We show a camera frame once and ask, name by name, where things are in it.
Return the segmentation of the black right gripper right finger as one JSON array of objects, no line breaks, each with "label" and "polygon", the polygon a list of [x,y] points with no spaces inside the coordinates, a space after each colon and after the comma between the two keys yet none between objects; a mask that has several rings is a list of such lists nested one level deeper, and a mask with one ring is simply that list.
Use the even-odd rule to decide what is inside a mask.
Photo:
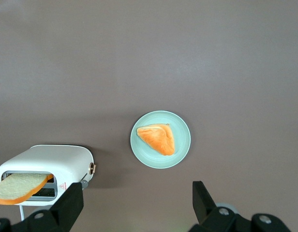
[{"label": "black right gripper right finger", "polygon": [[248,220],[227,206],[217,206],[201,181],[193,182],[193,208],[198,223],[191,232],[291,232],[274,215],[258,213]]}]

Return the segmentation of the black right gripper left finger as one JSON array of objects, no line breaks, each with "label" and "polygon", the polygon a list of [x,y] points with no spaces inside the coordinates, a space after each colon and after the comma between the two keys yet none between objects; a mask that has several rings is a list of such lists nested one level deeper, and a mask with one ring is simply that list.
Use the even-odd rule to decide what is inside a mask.
[{"label": "black right gripper left finger", "polygon": [[82,184],[73,183],[48,210],[36,211],[14,225],[0,218],[0,232],[68,232],[83,207]]}]

